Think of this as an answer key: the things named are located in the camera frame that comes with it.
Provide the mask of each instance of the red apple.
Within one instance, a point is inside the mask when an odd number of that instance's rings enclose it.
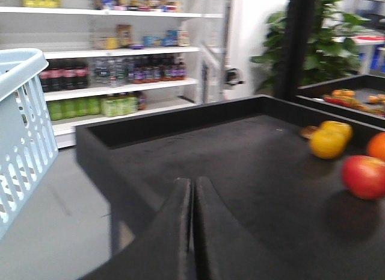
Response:
[[[352,155],[342,166],[342,180],[361,199],[385,196],[385,161],[367,155]]]

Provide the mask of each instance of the door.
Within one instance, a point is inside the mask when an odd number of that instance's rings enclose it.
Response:
[[[232,0],[203,0],[202,102],[223,100],[227,35]]]

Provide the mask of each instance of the cart tray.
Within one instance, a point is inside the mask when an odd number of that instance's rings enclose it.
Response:
[[[336,160],[314,157],[298,134],[323,120],[354,130]],[[239,222],[293,268],[324,280],[385,279],[385,201],[357,199],[340,179],[344,159],[383,130],[257,96],[79,126],[77,157],[137,231],[175,178],[207,176]]]
[[[342,107],[322,101],[322,96],[336,89],[354,90],[356,99],[370,108],[381,108],[384,105],[368,103],[368,96],[385,94],[385,78],[372,75],[356,75],[298,88],[296,102],[308,107],[317,108],[329,113],[356,119],[372,125],[385,127],[385,117],[352,108]]]

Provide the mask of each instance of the shopping basket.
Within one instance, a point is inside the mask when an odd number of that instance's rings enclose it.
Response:
[[[39,72],[42,51],[0,50],[0,240],[58,155]]]

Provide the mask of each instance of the black pole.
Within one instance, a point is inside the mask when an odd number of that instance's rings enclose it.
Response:
[[[293,101],[302,73],[306,43],[312,31],[316,0],[290,0],[274,96]]]

